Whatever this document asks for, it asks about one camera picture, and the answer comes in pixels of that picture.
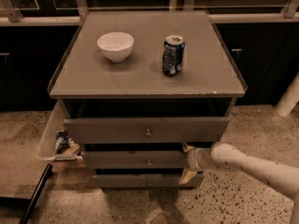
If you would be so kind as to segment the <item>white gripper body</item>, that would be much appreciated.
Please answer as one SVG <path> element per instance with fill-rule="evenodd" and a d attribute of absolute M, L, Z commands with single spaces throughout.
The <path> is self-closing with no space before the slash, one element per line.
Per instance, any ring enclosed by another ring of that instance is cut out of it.
<path fill-rule="evenodd" d="M 187 155 L 187 168 L 190 171 L 199 172 L 205 169 L 211 169 L 213 162 L 210 159 L 209 148 L 192 147 Z"/>

